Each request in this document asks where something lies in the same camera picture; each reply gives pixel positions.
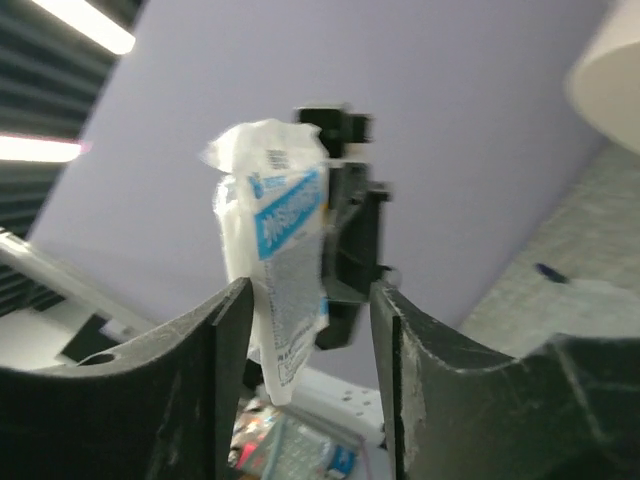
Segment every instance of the gray wall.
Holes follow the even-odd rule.
[[[32,240],[169,319],[225,284],[206,142],[347,100],[376,116],[376,177],[396,186],[385,260],[458,323],[600,142],[562,80],[604,4],[152,0]],[[376,383],[368,328],[313,363]]]

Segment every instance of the white plastic package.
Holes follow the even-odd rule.
[[[227,130],[209,145],[206,162],[228,174],[213,205],[227,279],[253,284],[249,358],[262,365],[271,401],[284,405],[328,324],[320,271],[325,151],[316,127],[264,120]]]

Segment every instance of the ceiling light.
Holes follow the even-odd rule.
[[[135,37],[84,0],[32,1],[116,55],[133,49]]]
[[[65,163],[80,153],[79,143],[0,135],[0,161]]]

